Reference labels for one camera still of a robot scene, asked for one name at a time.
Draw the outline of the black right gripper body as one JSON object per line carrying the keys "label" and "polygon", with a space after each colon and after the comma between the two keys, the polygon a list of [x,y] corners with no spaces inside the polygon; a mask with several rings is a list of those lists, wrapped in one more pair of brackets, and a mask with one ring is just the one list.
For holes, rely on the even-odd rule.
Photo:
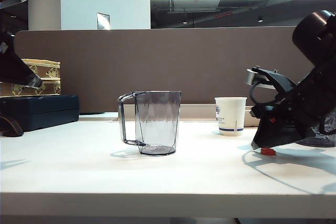
{"label": "black right gripper body", "polygon": [[302,133],[318,125],[335,108],[335,56],[316,66],[299,84],[276,95],[276,117]]}

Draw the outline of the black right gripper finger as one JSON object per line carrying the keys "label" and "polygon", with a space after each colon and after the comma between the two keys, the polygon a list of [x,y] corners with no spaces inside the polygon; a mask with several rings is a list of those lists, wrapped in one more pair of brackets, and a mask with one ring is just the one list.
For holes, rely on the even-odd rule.
{"label": "black right gripper finger", "polygon": [[252,148],[277,146],[275,129],[278,126],[274,108],[252,108],[251,116],[260,119],[257,132],[251,142]]}
{"label": "black right gripper finger", "polygon": [[298,131],[294,124],[287,123],[282,118],[277,118],[276,123],[278,125],[275,129],[277,146],[297,142],[307,137],[307,133]]}

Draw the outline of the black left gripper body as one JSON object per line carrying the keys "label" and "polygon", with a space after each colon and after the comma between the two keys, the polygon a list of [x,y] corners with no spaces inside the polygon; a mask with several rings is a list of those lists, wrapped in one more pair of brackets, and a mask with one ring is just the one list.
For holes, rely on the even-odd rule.
{"label": "black left gripper body", "polygon": [[14,36],[1,32],[1,53],[2,54],[13,54],[14,51]]}

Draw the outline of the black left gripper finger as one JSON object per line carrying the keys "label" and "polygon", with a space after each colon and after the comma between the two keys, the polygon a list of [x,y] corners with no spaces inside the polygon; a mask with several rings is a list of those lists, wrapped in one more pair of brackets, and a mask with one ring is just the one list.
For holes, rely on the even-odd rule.
{"label": "black left gripper finger", "polygon": [[15,53],[1,53],[1,82],[20,84],[32,88],[42,85],[36,75]]}

